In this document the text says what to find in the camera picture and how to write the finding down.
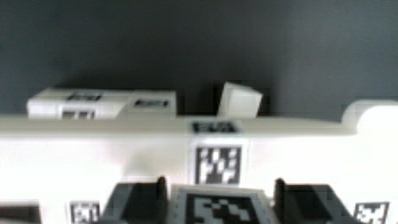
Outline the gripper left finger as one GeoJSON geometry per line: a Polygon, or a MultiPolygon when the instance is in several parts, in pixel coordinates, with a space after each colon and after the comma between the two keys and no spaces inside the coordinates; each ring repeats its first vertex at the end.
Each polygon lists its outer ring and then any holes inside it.
{"type": "Polygon", "coordinates": [[[119,183],[114,187],[98,224],[165,224],[167,179],[119,183]]]}

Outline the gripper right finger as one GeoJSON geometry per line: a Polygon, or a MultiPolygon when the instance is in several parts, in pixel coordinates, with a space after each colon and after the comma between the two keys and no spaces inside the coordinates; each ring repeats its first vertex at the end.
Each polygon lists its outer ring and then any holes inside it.
{"type": "Polygon", "coordinates": [[[281,224],[359,224],[327,184],[275,180],[274,212],[281,224]]]}

